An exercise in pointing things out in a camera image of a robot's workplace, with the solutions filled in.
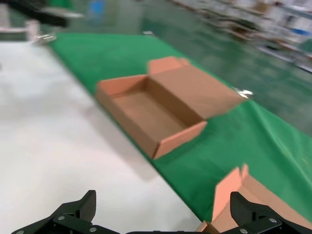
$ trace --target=white table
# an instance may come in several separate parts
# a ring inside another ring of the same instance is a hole
[[[97,191],[94,224],[193,231],[200,221],[43,47],[0,43],[0,229]]]

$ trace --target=cardboard box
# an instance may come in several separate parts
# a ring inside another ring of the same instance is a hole
[[[244,165],[241,171],[235,168],[216,186],[212,222],[204,221],[197,229],[198,232],[213,230],[221,233],[237,227],[230,213],[230,195],[234,191],[240,192],[251,202],[270,206],[280,216],[291,222],[312,229],[309,221],[253,178],[248,173],[248,166]]]
[[[199,135],[206,119],[246,100],[186,59],[175,57],[150,61],[147,75],[103,80],[96,96],[153,159]]]

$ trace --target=green conveyor belt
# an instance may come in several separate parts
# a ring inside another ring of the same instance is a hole
[[[184,56],[146,36],[60,34],[52,48],[91,95],[102,79],[143,74],[151,59]],[[198,138],[151,163],[202,220],[211,219],[215,185],[247,163],[256,179],[312,221],[312,141],[254,101],[210,119]]]

